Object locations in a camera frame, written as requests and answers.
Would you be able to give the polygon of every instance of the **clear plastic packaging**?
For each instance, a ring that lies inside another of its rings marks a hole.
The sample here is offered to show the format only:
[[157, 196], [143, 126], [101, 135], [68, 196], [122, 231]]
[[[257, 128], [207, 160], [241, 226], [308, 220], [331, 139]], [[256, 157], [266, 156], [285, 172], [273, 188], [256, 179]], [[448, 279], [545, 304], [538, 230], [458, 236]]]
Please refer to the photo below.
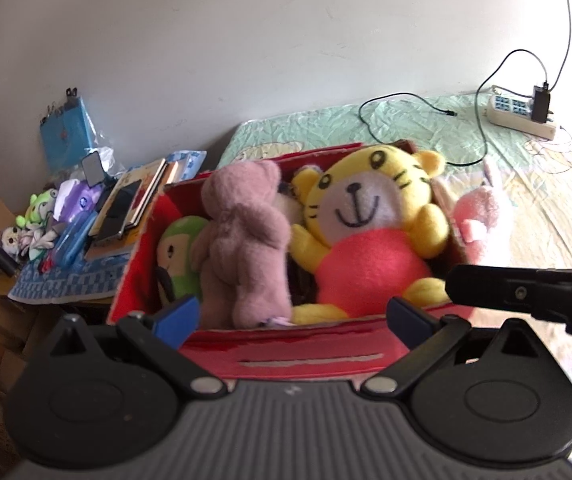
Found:
[[99, 152], [102, 167], [109, 175], [119, 176], [125, 171], [115, 158], [110, 140], [95, 128], [77, 88], [67, 88], [65, 100], [48, 107], [48, 114], [40, 122], [40, 133], [50, 184], [59, 186], [70, 178], [83, 180], [80, 161], [91, 152]]

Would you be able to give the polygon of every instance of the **yellow tiger plush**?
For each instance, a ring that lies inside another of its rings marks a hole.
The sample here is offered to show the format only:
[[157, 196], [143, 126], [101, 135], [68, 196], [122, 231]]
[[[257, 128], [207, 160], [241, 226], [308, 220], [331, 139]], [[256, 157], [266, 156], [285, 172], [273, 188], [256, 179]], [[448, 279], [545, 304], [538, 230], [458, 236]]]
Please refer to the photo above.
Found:
[[294, 323], [383, 314], [393, 296], [419, 307], [448, 302], [443, 280], [424, 261], [444, 250], [450, 232], [430, 201], [429, 179], [444, 167], [437, 152], [378, 145], [328, 171], [296, 174], [305, 227], [293, 225], [289, 250], [314, 274], [319, 294], [318, 303], [293, 308]]

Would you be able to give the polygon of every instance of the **green frog plush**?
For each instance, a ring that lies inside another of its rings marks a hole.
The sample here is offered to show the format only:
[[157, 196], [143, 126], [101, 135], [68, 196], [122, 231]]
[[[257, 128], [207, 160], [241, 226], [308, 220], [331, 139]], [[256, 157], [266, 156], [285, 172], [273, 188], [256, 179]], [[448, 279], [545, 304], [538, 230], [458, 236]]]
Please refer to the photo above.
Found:
[[48, 214], [55, 209], [57, 195], [56, 189], [47, 189], [39, 195], [31, 195], [26, 214], [16, 218], [17, 227], [24, 229], [28, 224], [44, 224]]
[[163, 232], [157, 245], [157, 281], [163, 306], [186, 294], [201, 301], [199, 273], [191, 269], [189, 254], [194, 239], [208, 224], [200, 216], [185, 216]]

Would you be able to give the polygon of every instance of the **mattress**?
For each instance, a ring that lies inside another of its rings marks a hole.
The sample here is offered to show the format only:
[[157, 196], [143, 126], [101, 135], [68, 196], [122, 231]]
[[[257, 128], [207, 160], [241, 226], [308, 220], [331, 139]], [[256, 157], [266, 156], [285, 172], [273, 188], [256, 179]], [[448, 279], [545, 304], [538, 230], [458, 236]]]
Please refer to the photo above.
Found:
[[[480, 96], [480, 110], [489, 95]], [[450, 162], [468, 162], [483, 153], [474, 115], [474, 96], [444, 96], [432, 100], [440, 114], [418, 100], [400, 99], [368, 105], [363, 115], [383, 142], [412, 139], [419, 149], [441, 152]], [[482, 124], [488, 138], [488, 156], [501, 172], [505, 191], [514, 207], [510, 241], [515, 267], [572, 269], [572, 139], [559, 130], [554, 140], [528, 136], [489, 123]], [[350, 142], [374, 143], [357, 117], [354, 105], [300, 112], [241, 124], [219, 166], [236, 160], [270, 158]], [[441, 179], [454, 197], [483, 182], [480, 165], [448, 167]], [[476, 326], [499, 326], [514, 314], [476, 309]], [[572, 336], [562, 325], [527, 318], [539, 337], [572, 380]]]

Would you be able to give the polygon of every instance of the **power strip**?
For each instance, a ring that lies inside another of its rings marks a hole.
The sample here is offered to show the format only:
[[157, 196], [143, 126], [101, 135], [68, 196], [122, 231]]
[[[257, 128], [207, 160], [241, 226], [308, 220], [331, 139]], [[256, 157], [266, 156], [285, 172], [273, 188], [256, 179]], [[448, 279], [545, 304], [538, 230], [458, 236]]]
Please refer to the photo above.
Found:
[[546, 123], [537, 123], [530, 119], [530, 114], [528, 102], [500, 95], [493, 95], [486, 109], [486, 117], [493, 124], [553, 140], [558, 124], [550, 117]]

